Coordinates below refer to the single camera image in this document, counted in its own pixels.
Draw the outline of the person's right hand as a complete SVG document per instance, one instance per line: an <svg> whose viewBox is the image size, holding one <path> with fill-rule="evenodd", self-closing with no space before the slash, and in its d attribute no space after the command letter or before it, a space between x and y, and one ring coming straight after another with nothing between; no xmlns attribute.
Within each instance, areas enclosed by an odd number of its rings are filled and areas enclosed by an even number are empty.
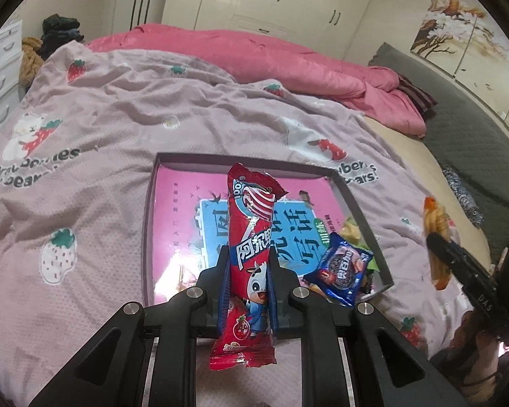
<svg viewBox="0 0 509 407"><path fill-rule="evenodd" d="M492 333L479 327L481 321L476 311L467 311L450 343L451 352L463 352L469 341L473 341L473 351L451 377L471 406L490 402L499 392L502 382L498 370L500 342Z"/></svg>

